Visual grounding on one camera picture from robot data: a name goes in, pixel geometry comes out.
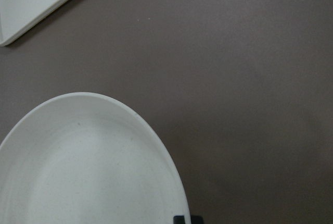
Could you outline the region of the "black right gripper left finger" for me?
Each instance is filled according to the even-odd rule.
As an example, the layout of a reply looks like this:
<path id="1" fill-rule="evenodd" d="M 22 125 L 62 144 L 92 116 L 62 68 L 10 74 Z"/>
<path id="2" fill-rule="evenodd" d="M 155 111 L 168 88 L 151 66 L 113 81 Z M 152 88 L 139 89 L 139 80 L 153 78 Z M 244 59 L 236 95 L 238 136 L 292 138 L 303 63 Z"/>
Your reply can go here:
<path id="1" fill-rule="evenodd" d="M 185 224 L 184 215 L 176 215 L 173 217 L 173 224 Z"/>

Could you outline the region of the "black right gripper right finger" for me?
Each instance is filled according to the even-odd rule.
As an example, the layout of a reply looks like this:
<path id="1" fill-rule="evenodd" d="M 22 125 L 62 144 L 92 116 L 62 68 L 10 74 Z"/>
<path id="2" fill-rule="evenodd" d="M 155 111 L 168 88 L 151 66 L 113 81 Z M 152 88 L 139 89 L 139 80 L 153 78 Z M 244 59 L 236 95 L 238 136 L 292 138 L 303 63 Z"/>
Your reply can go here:
<path id="1" fill-rule="evenodd" d="M 204 224 L 204 219 L 202 216 L 191 215 L 190 216 L 191 224 Z"/>

